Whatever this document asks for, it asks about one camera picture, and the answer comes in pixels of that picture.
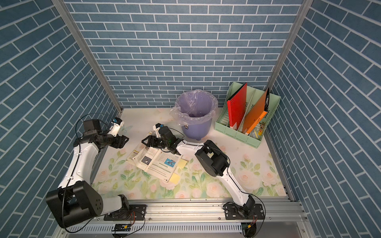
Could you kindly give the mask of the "English textbook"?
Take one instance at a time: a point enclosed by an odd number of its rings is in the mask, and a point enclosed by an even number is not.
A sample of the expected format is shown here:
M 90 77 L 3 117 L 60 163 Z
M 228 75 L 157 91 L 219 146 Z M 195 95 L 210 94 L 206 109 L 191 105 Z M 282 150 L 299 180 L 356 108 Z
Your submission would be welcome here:
M 168 182 L 181 158 L 181 155 L 140 144 L 128 156 L 127 161 L 147 174 Z

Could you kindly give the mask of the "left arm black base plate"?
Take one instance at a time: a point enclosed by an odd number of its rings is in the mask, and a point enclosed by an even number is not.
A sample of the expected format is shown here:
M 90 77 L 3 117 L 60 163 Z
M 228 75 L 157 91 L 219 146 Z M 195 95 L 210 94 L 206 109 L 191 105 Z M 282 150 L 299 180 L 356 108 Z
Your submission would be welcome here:
M 118 211 L 108 213 L 104 221 L 143 221 L 145 219 L 147 205 L 133 204 L 129 208 L 121 208 Z

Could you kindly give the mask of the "yellow sticky note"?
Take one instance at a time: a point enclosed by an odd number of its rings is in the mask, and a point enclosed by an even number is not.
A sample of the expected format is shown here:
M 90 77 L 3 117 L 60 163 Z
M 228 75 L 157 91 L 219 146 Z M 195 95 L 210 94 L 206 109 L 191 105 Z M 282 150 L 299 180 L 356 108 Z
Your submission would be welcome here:
M 177 173 L 173 173 L 169 180 L 169 182 L 173 184 L 178 184 L 179 181 L 180 181 L 180 176 Z
M 184 159 L 180 159 L 177 163 L 177 167 L 180 168 L 180 169 L 183 169 L 186 164 L 188 163 L 188 161 L 184 160 Z

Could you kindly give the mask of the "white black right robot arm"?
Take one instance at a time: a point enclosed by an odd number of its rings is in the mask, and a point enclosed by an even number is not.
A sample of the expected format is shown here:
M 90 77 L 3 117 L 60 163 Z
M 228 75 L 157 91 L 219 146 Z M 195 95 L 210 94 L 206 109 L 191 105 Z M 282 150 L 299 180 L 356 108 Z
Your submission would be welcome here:
M 245 217 L 254 215 L 254 196 L 244 192 L 233 176 L 228 156 L 211 140 L 204 143 L 188 142 L 175 137 L 167 126 L 157 124 L 153 135 L 141 142 L 147 147 L 167 149 L 174 155 L 195 156 L 203 169 L 210 176 L 216 177 L 229 191 L 239 212 Z

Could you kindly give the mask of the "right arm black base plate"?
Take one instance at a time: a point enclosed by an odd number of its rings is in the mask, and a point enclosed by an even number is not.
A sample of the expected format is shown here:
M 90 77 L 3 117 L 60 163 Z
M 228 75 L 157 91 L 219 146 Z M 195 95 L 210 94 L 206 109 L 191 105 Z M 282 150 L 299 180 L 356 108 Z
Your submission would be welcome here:
M 263 206 L 258 203 L 251 207 L 241 207 L 235 203 L 228 202 L 222 208 L 226 220 L 263 220 L 265 218 Z

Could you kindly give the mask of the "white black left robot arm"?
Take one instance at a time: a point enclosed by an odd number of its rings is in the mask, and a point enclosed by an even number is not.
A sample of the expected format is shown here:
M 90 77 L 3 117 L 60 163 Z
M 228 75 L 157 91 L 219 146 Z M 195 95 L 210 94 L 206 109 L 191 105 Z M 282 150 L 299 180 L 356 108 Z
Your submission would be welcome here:
M 116 219 L 129 216 L 130 205 L 124 195 L 103 199 L 90 185 L 96 157 L 105 147 L 123 148 L 128 138 L 119 135 L 123 126 L 114 118 L 108 130 L 103 130 L 100 120 L 84 121 L 84 132 L 73 144 L 73 158 L 62 182 L 56 190 L 46 195 L 46 202 L 61 228 L 68 228 L 102 215 Z

